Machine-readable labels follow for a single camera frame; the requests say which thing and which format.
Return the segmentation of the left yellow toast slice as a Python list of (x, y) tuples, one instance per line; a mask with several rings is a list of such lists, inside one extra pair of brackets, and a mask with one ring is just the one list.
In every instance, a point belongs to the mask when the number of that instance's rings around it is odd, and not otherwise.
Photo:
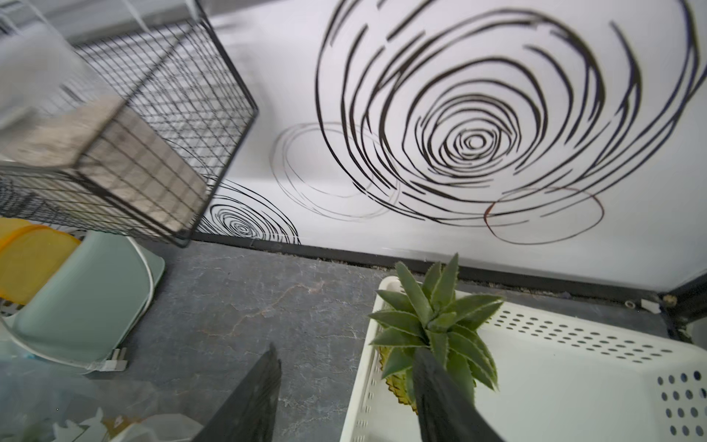
[(19, 218), (1, 218), (1, 298), (27, 305), (79, 246), (75, 237)]

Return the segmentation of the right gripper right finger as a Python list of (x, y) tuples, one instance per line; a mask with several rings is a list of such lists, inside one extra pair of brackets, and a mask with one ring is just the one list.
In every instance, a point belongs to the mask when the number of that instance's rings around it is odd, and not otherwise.
[(423, 441), (502, 441), (429, 350), (415, 351), (412, 379)]

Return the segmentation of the cream perforated plastic basket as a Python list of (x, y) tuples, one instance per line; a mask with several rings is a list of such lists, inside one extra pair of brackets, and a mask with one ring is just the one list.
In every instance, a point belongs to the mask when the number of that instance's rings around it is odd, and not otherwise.
[(480, 329), (499, 390), (476, 405), (506, 441), (703, 441), (698, 346), (511, 301)]

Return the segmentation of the mint green toaster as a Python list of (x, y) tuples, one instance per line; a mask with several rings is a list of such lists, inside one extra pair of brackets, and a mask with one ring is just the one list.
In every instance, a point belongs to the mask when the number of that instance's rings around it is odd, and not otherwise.
[(150, 308), (163, 258), (129, 237), (90, 231), (29, 305), (1, 320), (1, 354), (84, 372), (122, 372), (123, 340)]

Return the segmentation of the white-lid spice jar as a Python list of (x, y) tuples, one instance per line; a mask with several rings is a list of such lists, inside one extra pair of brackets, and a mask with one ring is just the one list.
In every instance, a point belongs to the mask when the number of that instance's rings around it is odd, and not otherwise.
[(191, 228), (204, 178), (51, 27), (1, 40), (1, 179), (66, 225), (146, 236)]

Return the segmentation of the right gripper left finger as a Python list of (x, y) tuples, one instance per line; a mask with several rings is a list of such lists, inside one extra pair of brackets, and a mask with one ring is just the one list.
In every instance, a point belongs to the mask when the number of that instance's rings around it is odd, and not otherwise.
[(282, 362), (270, 343), (193, 441), (272, 441), (281, 383)]

